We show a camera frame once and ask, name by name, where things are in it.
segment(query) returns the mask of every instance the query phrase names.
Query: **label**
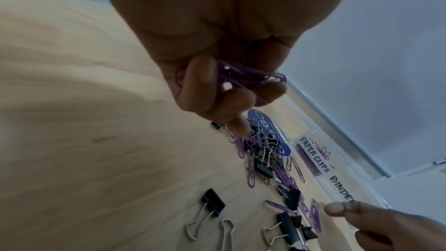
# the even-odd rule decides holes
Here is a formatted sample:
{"label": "label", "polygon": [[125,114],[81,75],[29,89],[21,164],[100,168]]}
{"label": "label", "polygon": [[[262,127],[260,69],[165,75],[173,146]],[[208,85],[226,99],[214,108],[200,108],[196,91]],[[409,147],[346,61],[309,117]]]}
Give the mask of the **label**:
{"label": "label", "polygon": [[274,139],[280,141],[280,149],[283,157],[291,155],[288,139],[282,130],[265,114],[259,110],[251,109],[248,111],[248,119],[256,121],[265,134],[271,134]]}
{"label": "label", "polygon": [[345,201],[355,201],[354,196],[350,193],[348,186],[338,174],[330,159],[324,157],[318,150],[318,147],[312,139],[302,135],[296,140],[296,150],[301,156],[304,163],[314,176],[324,177],[334,191],[340,195]]}

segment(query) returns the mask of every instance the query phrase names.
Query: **table surface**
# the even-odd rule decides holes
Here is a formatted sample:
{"label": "table surface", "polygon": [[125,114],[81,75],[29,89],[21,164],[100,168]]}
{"label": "table surface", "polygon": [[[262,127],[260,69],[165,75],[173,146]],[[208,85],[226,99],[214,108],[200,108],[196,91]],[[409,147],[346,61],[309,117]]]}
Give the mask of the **table surface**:
{"label": "table surface", "polygon": [[[263,107],[289,138],[308,128],[288,97]],[[210,123],[176,106],[159,70],[109,6],[84,0],[0,2],[0,245],[5,250],[235,250],[268,247],[280,201]],[[307,206],[328,199],[304,170]],[[191,242],[184,226],[213,188],[226,203]],[[360,250],[321,212],[312,251]]]}

